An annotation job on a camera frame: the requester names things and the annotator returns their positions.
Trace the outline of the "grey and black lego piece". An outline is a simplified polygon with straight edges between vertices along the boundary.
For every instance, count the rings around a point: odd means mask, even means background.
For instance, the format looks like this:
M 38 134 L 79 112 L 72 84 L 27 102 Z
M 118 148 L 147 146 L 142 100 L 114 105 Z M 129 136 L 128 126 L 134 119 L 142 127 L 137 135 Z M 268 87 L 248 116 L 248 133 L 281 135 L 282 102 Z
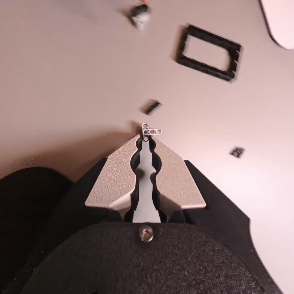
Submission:
M 144 2 L 128 9 L 126 11 L 126 16 L 135 28 L 144 30 L 150 21 L 151 9 L 149 5 Z

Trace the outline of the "dark cloth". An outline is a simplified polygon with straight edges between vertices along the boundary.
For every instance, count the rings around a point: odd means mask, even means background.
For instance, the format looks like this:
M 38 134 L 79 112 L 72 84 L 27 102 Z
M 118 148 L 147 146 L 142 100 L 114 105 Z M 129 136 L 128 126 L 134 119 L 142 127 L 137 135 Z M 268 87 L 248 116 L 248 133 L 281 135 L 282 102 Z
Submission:
M 1 263 L 27 256 L 53 208 L 72 185 L 62 174 L 44 167 L 25 168 L 1 179 Z

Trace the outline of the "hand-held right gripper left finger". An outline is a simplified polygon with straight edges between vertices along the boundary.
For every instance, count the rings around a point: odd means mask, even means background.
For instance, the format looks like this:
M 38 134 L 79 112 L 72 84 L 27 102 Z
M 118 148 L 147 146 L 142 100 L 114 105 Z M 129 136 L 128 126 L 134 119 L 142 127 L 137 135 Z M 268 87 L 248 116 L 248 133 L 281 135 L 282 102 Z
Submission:
M 125 215 L 130 209 L 131 194 L 136 187 L 136 174 L 131 167 L 131 160 L 139 151 L 138 134 L 110 154 L 86 201 L 86 207 L 106 208 Z

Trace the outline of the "black rectangular lego frame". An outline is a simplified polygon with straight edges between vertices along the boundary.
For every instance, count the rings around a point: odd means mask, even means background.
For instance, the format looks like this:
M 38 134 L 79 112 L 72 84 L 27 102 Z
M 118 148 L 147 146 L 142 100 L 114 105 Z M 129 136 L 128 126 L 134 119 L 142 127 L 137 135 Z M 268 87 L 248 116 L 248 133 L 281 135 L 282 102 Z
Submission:
M 206 63 L 187 57 L 184 54 L 184 50 L 189 36 L 226 50 L 230 57 L 228 69 L 221 70 Z M 176 50 L 175 61 L 187 68 L 191 68 L 215 78 L 231 82 L 236 77 L 241 50 L 241 44 L 189 24 L 181 31 L 178 47 Z

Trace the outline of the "white stand with clear rods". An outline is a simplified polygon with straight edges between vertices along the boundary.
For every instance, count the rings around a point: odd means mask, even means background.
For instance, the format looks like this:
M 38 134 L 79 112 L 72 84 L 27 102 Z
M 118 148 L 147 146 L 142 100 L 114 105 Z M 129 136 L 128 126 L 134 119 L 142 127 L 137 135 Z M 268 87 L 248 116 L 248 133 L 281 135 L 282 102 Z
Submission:
M 271 38 L 284 49 L 294 49 L 294 1 L 260 0 Z

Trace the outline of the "black lego pins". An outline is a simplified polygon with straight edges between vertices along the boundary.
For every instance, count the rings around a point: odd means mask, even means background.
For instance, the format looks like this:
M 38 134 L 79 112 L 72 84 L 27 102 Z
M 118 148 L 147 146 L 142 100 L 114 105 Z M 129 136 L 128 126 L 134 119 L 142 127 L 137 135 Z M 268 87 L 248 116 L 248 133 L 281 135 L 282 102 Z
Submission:
M 229 152 L 229 154 L 235 158 L 241 158 L 245 151 L 246 149 L 243 147 L 236 146 Z

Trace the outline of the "short black lego beam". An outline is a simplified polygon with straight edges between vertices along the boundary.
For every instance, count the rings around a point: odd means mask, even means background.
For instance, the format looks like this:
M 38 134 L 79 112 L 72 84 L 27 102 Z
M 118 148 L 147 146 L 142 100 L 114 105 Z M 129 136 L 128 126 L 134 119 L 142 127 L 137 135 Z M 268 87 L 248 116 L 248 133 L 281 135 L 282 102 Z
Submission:
M 140 111 L 145 115 L 151 115 L 162 104 L 158 100 L 150 99 L 141 108 Z

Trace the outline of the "white t-shaped lego beam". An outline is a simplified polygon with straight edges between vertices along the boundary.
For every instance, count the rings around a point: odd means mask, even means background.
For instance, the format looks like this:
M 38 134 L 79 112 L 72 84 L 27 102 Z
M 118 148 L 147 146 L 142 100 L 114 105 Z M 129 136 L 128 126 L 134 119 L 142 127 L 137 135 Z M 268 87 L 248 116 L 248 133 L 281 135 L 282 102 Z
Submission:
M 159 128 L 149 128 L 148 123 L 142 124 L 142 136 L 144 142 L 148 142 L 150 136 L 160 135 L 161 133 L 162 130 Z

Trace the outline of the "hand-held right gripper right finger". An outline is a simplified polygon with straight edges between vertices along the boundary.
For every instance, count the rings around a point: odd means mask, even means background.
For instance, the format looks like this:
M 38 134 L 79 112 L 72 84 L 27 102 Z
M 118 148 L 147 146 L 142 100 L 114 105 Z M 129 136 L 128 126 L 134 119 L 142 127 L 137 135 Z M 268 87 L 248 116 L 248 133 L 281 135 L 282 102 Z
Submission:
M 149 138 L 152 153 L 153 203 L 166 216 L 189 209 L 202 209 L 206 202 L 185 161 L 156 137 Z

